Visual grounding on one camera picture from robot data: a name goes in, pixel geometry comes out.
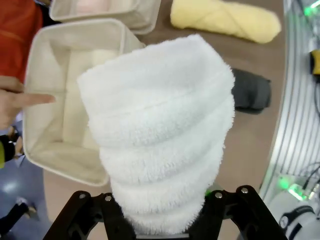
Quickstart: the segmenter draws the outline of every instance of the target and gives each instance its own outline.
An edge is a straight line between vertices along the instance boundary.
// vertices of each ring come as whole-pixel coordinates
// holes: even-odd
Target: white machine
[[[267,206],[288,240],[320,240],[319,183],[309,184],[310,178],[302,186],[283,184],[283,177],[280,181],[279,187],[288,187],[283,187]]]

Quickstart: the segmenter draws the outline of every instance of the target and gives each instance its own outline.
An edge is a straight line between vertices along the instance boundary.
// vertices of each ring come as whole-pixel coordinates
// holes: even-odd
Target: white towel
[[[199,35],[122,55],[78,78],[112,193],[140,234],[192,224],[234,117],[230,67]]]

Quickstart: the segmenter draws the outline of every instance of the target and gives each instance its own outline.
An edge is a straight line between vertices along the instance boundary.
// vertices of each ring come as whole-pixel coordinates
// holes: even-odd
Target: human hand
[[[0,76],[0,130],[8,128],[22,108],[53,102],[54,96],[24,93],[24,85],[18,79]]]

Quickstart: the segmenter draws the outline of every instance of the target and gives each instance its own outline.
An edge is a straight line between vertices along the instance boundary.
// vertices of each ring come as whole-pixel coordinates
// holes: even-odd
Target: black bracket
[[[111,193],[91,197],[75,192],[56,218],[44,240],[86,240],[98,222],[104,223],[109,240],[217,240],[222,221],[231,219],[244,240],[287,240],[282,229],[249,185],[236,192],[216,190],[205,197],[204,206],[193,225],[176,236],[136,235]]]

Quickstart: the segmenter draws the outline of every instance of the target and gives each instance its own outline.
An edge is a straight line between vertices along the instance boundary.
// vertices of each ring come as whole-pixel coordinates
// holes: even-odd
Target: beige storage box
[[[25,90],[51,94],[56,102],[24,111],[23,145],[30,162],[90,186],[108,182],[88,128],[77,78],[96,65],[142,47],[115,19],[59,24],[38,32],[29,54]]]
[[[161,0],[53,0],[50,17],[58,22],[74,22],[94,18],[122,21],[138,35],[150,33],[156,26]],[[86,13],[88,4],[100,4],[94,13]]]

